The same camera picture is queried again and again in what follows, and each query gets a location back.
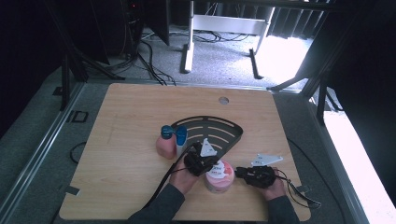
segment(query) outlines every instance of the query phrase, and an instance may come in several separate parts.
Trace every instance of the wooden table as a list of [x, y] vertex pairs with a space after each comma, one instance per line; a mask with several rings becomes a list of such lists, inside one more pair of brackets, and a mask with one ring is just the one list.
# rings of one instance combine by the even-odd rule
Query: wooden table
[[[220, 97], [229, 103], [221, 104]], [[244, 129], [223, 157], [233, 167], [251, 166], [257, 153], [279, 155], [284, 160], [274, 166], [301, 185], [271, 92], [112, 84], [70, 185], [80, 192], [66, 194], [60, 216], [127, 219], [140, 210], [174, 162], [156, 152], [161, 127], [203, 115], [228, 119]], [[292, 203], [300, 220], [310, 218], [309, 209]], [[243, 179], [215, 194], [201, 178], [175, 220], [267, 220], [266, 210], [262, 196]]]

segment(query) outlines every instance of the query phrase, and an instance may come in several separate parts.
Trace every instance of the blue cap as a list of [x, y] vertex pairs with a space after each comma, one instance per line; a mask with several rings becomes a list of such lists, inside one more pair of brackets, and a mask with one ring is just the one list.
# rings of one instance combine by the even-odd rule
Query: blue cap
[[176, 144], [183, 146], [187, 140], [187, 128], [185, 126], [178, 126], [176, 130]]
[[174, 130], [171, 126], [169, 125], [163, 125], [161, 127], [161, 137], [163, 139], [169, 139], [172, 137], [172, 134], [174, 133]]

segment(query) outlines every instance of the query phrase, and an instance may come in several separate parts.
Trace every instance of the pink container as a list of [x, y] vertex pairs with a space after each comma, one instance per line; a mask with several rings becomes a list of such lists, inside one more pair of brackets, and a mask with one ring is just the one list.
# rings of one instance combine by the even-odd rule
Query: pink container
[[161, 135], [158, 137], [156, 143], [158, 154], [168, 160], [172, 160], [176, 156], [176, 136], [173, 134], [173, 129], [169, 125], [164, 125], [161, 128]]
[[230, 188], [234, 178], [235, 173], [230, 163], [219, 161], [218, 165], [206, 172], [205, 185], [213, 193], [223, 193]]

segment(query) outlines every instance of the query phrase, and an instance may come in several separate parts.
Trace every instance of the white panel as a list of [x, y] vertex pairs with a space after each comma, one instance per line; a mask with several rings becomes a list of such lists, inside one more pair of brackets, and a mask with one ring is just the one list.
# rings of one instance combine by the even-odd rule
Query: white panel
[[193, 20], [194, 30], [246, 35], [261, 35], [266, 25], [265, 21], [259, 20], [205, 15], [194, 15]]
[[184, 66], [184, 71], [190, 73], [192, 71], [192, 57], [194, 55], [194, 43], [190, 42], [186, 53], [186, 63]]

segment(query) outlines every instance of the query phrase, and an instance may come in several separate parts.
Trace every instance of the white object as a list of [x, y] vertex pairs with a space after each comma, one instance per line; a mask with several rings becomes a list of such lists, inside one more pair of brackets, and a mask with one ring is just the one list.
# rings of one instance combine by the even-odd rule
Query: white object
[[212, 176], [213, 178], [222, 179], [224, 178], [224, 176], [227, 175], [224, 173], [224, 171], [224, 163], [222, 161], [219, 161], [218, 164], [214, 165], [213, 168], [209, 172], [207, 172], [207, 174]]
[[207, 141], [207, 138], [204, 139], [204, 143], [202, 144], [201, 148], [201, 157], [208, 157], [208, 156], [216, 156], [218, 152], [210, 145], [209, 141]]
[[183, 146], [179, 146], [178, 144], [176, 144], [176, 155], [177, 155], [177, 157], [180, 157], [181, 153], [184, 152], [186, 147], [187, 147], [186, 144], [184, 144]]
[[251, 163], [252, 166], [265, 166], [272, 164], [277, 161], [283, 161], [283, 157], [281, 156], [272, 156], [272, 155], [264, 155], [257, 154], [256, 159]]

